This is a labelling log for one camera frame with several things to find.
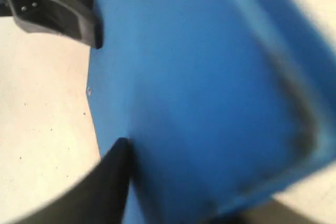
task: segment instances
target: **blue object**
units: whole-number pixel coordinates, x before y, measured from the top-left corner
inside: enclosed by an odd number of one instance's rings
[[[333,53],[290,0],[96,0],[101,155],[133,139],[124,223],[197,223],[335,158]]]

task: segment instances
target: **black object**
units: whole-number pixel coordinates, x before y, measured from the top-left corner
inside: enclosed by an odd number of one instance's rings
[[[91,47],[102,46],[93,0],[2,0],[0,16],[13,16],[23,30],[62,34]]]
[[[16,224],[120,224],[133,163],[130,142],[126,138],[118,139],[80,184]]]

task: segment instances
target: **blue panel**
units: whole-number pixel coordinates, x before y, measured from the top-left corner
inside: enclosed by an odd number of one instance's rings
[[[289,172],[307,157],[296,108],[234,0],[96,0],[96,10],[104,47],[91,51],[88,99],[100,151],[130,137],[138,160],[125,224],[195,223],[321,165]]]

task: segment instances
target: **black bracket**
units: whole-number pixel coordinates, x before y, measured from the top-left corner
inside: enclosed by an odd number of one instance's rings
[[[102,46],[93,0],[0,0],[0,17],[13,16],[28,33],[61,34],[91,47]]]

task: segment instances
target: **white floor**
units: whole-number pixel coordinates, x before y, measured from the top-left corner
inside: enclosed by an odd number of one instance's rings
[[[336,45],[336,0],[296,0]],[[0,19],[0,223],[59,195],[98,160],[85,97],[88,48],[53,35],[26,35]],[[336,223],[336,164],[277,196]]]

